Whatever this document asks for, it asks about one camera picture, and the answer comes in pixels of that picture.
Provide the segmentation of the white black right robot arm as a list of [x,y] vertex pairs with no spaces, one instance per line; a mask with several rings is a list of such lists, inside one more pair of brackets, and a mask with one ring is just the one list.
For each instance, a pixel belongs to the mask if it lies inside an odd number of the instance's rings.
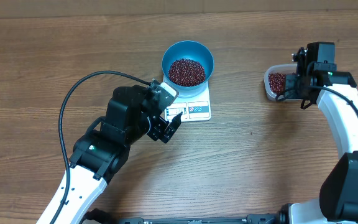
[[312,42],[292,57],[295,79],[275,99],[301,100],[303,110],[317,105],[328,121],[339,160],[317,199],[289,205],[287,223],[358,223],[357,84],[350,72],[337,70],[332,42]]

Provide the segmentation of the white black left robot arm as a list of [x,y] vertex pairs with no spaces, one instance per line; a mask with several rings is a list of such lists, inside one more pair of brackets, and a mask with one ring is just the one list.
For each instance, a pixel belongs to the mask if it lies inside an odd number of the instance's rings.
[[126,163],[132,144],[144,135],[168,142],[180,126],[161,114],[179,95],[168,83],[122,86],[113,91],[105,116],[98,117],[73,146],[69,170],[39,223],[79,223]]

